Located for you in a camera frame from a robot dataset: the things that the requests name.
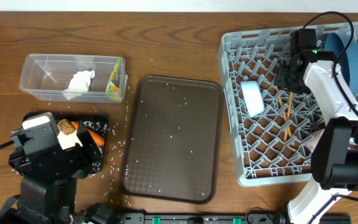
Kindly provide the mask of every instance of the brown plastic tray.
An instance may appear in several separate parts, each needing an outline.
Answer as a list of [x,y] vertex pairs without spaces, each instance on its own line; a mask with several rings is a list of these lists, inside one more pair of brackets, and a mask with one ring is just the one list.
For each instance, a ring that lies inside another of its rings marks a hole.
[[223,93],[213,82],[148,76],[136,89],[121,168],[133,195],[209,202],[215,193]]

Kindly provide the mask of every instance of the clear plastic container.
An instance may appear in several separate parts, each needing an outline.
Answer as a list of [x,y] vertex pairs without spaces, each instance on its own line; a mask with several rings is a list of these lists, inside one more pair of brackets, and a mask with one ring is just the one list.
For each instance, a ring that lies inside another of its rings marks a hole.
[[[117,80],[119,89],[106,93],[111,72],[118,60]],[[81,71],[95,71],[89,91],[64,91],[73,75]],[[25,59],[19,88],[40,100],[89,103],[121,103],[127,85],[125,61],[121,57],[94,55],[30,54]]]

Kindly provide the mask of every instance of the wooden chopstick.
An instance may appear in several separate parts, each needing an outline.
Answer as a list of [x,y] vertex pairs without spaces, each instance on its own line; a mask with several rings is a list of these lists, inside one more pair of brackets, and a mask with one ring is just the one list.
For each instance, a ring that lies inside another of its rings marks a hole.
[[[293,92],[290,93],[290,99],[288,102],[287,121],[290,119],[291,116],[292,97],[293,97]],[[289,132],[291,133],[290,127],[287,127],[287,129],[285,130],[284,141],[287,140],[287,130],[289,130]]]
[[[290,102],[292,102],[292,92],[290,93]],[[283,107],[283,100],[281,99],[281,96],[278,98],[278,100],[280,101],[280,107]],[[289,109],[288,109],[288,112],[289,112],[289,114],[288,114],[288,116],[286,115],[286,113],[285,113],[285,111],[283,111],[283,117],[284,117],[284,122],[287,122],[288,121],[288,119],[290,119],[290,114],[291,114],[291,104],[289,104]],[[289,136],[290,136],[290,138],[292,137],[292,133],[291,133],[291,129],[290,129],[290,127],[287,127],[286,129],[285,129],[285,134],[284,134],[284,141],[286,141],[287,140],[287,134],[289,134]]]

